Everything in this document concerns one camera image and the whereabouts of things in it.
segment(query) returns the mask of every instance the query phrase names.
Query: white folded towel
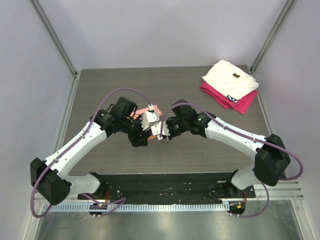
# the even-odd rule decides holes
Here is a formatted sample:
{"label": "white folded towel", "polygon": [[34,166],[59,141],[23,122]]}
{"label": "white folded towel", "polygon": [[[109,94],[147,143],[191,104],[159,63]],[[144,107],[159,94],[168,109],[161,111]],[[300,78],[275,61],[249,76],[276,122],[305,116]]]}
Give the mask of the white folded towel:
{"label": "white folded towel", "polygon": [[224,60],[216,63],[202,79],[234,103],[259,87],[252,76]]}

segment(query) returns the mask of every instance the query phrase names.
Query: wood grain surface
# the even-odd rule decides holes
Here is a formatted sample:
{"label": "wood grain surface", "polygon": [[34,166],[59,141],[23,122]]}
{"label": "wood grain surface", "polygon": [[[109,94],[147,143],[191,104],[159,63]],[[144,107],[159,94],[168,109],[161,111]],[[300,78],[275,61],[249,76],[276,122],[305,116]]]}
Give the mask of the wood grain surface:
{"label": "wood grain surface", "polygon": [[[239,66],[248,72],[247,66]],[[162,112],[176,101],[185,99],[202,106],[229,124],[246,131],[268,135],[258,102],[255,99],[245,115],[233,109],[223,109],[199,87],[210,66],[150,67],[82,70],[65,143],[87,123],[102,99],[119,87],[131,87],[143,92]],[[125,96],[139,106],[146,101],[130,91],[118,92],[106,103],[116,103]],[[72,169],[71,174],[118,173],[197,173],[233,172],[253,163],[238,150],[216,140],[184,133],[171,141],[151,140],[147,147],[132,147],[124,133],[116,133],[92,149]]]}

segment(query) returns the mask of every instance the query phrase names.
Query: stack of folded clothes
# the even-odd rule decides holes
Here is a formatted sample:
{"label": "stack of folded clothes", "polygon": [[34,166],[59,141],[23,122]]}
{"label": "stack of folded clothes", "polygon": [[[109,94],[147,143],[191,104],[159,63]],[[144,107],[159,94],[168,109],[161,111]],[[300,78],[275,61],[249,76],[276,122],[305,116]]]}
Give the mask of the stack of folded clothes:
{"label": "stack of folded clothes", "polygon": [[245,114],[258,94],[256,80],[230,62],[221,60],[202,77],[201,89],[225,109]]}

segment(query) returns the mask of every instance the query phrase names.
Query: red folded fabric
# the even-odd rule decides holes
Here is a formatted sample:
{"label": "red folded fabric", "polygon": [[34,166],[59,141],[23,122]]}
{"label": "red folded fabric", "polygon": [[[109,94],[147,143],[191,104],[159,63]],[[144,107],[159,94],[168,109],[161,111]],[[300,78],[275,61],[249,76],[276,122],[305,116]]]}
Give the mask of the red folded fabric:
{"label": "red folded fabric", "polygon": [[238,102],[234,103],[223,96],[220,92],[215,90],[212,86],[208,83],[203,82],[200,88],[210,96],[212,96],[222,107],[225,109],[232,108],[241,114],[245,114],[249,109],[251,103],[258,95],[257,90],[253,90],[252,92],[248,93],[244,97],[242,97]]}

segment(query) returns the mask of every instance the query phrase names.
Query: wall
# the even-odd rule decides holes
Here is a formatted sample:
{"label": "wall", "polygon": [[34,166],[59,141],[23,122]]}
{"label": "wall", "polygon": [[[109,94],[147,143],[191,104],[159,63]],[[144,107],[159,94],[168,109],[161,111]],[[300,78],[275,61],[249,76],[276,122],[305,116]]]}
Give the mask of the wall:
{"label": "wall", "polygon": [[39,0],[77,69],[251,65],[285,0]]}
{"label": "wall", "polygon": [[[315,207],[320,198],[318,9],[319,1],[297,1],[256,71],[272,131],[303,161],[299,182],[316,229],[320,224],[320,209]],[[298,170],[293,160],[289,174]]]}
{"label": "wall", "polygon": [[0,232],[21,240],[30,162],[52,153],[72,75],[27,0],[0,3]]}

